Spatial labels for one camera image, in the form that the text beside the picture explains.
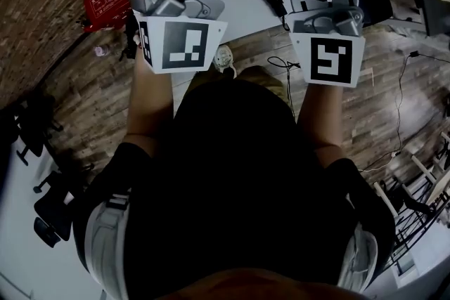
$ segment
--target black cloth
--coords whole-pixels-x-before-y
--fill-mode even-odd
[[[383,266],[389,210],[350,160],[319,166],[272,92],[237,80],[199,86],[168,133],[155,159],[121,144],[92,185],[103,197],[108,184],[132,187],[124,250],[131,299],[232,268],[336,284],[358,221],[377,238]]]

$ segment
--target brick wall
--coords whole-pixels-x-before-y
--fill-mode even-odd
[[[82,34],[75,21],[83,14],[83,0],[0,0],[0,109],[31,91]]]

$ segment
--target person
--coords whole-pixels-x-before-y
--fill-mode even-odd
[[[235,79],[212,68],[174,117],[170,74],[138,49],[127,135],[88,187],[75,236],[97,204],[131,188],[130,299],[361,299],[394,221],[342,151],[342,93],[308,85],[295,121],[263,68]]]

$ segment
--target white shoe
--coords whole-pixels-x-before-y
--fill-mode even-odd
[[[233,78],[235,79],[238,75],[235,67],[233,66],[233,53],[231,49],[227,45],[221,45],[216,52],[216,56],[213,60],[214,66],[221,73],[224,72],[225,69],[229,67],[234,71]]]

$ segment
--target chair leg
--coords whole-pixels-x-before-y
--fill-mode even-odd
[[[16,150],[17,156],[19,156],[20,160],[22,160],[23,164],[28,166],[28,161],[25,159],[25,155],[27,154],[29,148],[25,146],[25,149],[22,152],[19,152],[19,150]]]

